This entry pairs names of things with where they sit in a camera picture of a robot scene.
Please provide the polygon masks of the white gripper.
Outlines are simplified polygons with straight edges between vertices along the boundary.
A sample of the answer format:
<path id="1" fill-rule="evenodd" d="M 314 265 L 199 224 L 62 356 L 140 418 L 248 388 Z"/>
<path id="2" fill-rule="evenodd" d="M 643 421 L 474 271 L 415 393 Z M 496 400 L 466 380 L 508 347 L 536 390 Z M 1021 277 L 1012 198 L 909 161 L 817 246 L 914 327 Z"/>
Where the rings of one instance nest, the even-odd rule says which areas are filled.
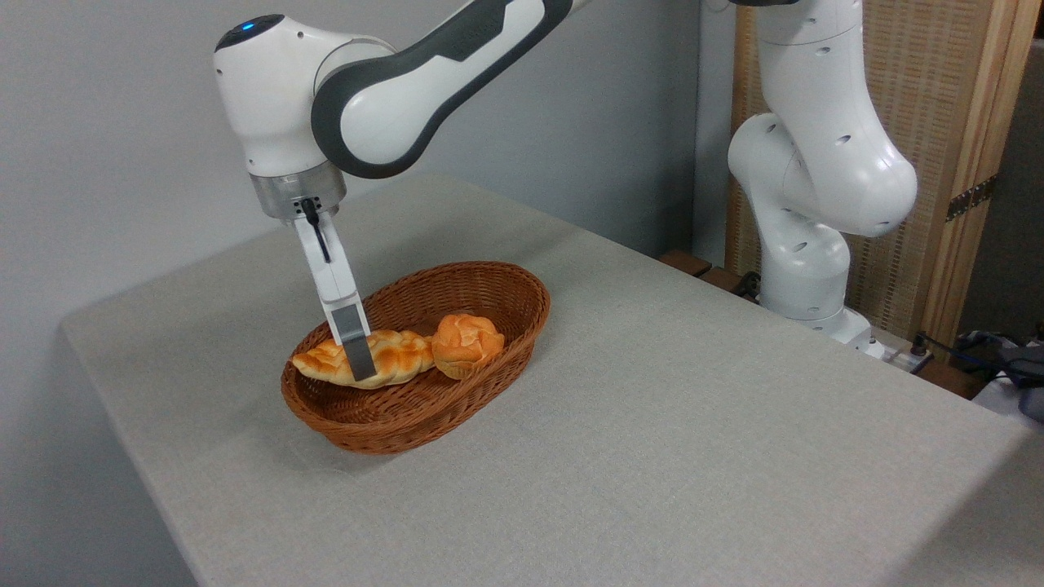
<path id="1" fill-rule="evenodd" d="M 299 216 L 294 229 L 316 283 L 332 337 L 343 347 L 352 375 L 356 382 L 361 382 L 376 375 L 367 343 L 367 316 L 332 217 L 328 212 L 321 212 L 316 220 L 310 224 L 307 215 Z"/>

